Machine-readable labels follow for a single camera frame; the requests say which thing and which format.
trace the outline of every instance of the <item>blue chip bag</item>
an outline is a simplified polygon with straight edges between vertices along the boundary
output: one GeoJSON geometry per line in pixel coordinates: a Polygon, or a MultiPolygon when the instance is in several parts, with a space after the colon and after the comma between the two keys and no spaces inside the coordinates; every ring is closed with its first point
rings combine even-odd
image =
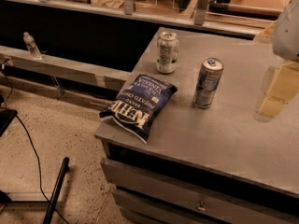
{"type": "Polygon", "coordinates": [[[152,122],[177,90],[165,81],[139,75],[111,105],[100,112],[100,119],[113,119],[147,144],[152,122]]]}

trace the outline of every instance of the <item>plastic bottle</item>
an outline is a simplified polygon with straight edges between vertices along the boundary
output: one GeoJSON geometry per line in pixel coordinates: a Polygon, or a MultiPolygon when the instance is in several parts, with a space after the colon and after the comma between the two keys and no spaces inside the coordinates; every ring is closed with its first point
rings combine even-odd
{"type": "Polygon", "coordinates": [[[38,49],[37,44],[35,42],[35,39],[27,32],[23,34],[23,39],[24,39],[24,42],[25,42],[32,58],[34,60],[41,60],[42,56],[39,52],[39,49],[38,49]]]}

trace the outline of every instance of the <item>desk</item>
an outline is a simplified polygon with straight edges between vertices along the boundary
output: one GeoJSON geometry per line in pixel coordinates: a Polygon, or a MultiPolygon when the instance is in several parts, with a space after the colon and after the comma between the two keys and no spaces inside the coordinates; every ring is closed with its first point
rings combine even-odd
{"type": "Polygon", "coordinates": [[[176,72],[156,71],[156,35],[124,85],[143,73],[178,87],[148,143],[112,121],[95,133],[122,214],[137,223],[299,223],[298,97],[275,119],[256,114],[265,78],[282,60],[271,45],[175,32],[176,72]],[[207,57],[222,60],[224,72],[212,106],[203,110],[192,97],[207,57]]]}

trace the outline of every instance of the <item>floor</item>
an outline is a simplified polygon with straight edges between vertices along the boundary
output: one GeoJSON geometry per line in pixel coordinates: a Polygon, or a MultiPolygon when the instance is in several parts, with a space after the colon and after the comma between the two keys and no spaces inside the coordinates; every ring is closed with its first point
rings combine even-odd
{"type": "MultiPolygon", "coordinates": [[[[124,217],[111,195],[100,160],[102,144],[94,138],[103,108],[87,95],[67,91],[55,99],[52,87],[9,79],[14,90],[7,108],[18,110],[39,156],[42,188],[51,193],[64,157],[70,159],[57,209],[71,224],[132,224],[124,217]]],[[[0,76],[0,91],[5,97],[10,88],[0,76]]],[[[0,190],[9,193],[40,195],[36,155],[17,119],[0,138],[0,190]]],[[[0,223],[42,223],[46,204],[6,204],[0,223]]],[[[65,223],[56,213],[52,224],[65,223]]]]}

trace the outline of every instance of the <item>soda can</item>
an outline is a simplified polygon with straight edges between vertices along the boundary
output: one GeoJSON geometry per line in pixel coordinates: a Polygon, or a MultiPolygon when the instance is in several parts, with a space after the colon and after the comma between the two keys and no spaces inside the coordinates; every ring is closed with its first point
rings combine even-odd
{"type": "Polygon", "coordinates": [[[160,33],[157,40],[157,70],[172,73],[178,66],[178,37],[175,33],[160,33]]]}
{"type": "Polygon", "coordinates": [[[208,58],[200,68],[193,103],[200,108],[209,108],[221,79],[223,63],[217,58],[208,58]]]}

